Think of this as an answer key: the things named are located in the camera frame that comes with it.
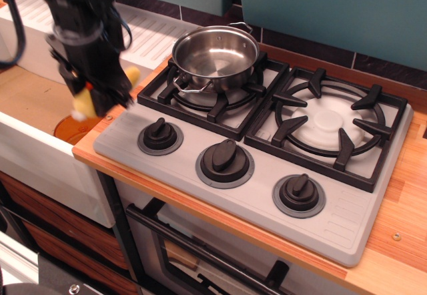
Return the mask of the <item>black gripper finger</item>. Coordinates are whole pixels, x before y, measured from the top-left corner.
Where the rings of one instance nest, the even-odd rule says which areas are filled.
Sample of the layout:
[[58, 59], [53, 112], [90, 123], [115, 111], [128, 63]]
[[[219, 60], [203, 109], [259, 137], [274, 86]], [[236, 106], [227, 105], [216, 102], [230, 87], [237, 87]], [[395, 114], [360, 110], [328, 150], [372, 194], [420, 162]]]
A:
[[129, 105], [129, 89], [126, 87], [97, 89], [89, 91], [97, 115], [106, 115], [117, 105], [127, 108]]
[[62, 76], [72, 95], [77, 95], [82, 90], [82, 80], [62, 61], [59, 62], [59, 74]]

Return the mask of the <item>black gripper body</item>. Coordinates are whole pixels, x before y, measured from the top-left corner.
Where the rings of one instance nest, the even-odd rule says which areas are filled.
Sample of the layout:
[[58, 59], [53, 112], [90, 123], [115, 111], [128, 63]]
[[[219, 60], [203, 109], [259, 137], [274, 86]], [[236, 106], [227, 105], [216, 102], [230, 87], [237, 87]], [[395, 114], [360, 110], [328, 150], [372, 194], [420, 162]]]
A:
[[92, 89], [126, 87], [131, 103], [131, 83], [120, 62], [120, 53], [125, 49], [120, 29], [107, 29], [99, 35], [69, 37], [49, 34], [46, 42], [51, 47], [53, 58], [66, 63], [82, 80], [82, 89], [89, 83]]

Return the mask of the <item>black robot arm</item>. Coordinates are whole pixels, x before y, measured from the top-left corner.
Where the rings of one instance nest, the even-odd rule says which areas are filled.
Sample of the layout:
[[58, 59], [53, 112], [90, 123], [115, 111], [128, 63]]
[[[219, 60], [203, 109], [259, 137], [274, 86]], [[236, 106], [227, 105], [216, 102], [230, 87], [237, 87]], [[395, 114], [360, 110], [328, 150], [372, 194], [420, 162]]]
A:
[[116, 0], [44, 0], [53, 32], [46, 37], [51, 56], [70, 90], [76, 119], [105, 117], [132, 103], [133, 81], [120, 62], [131, 30], [115, 8]]

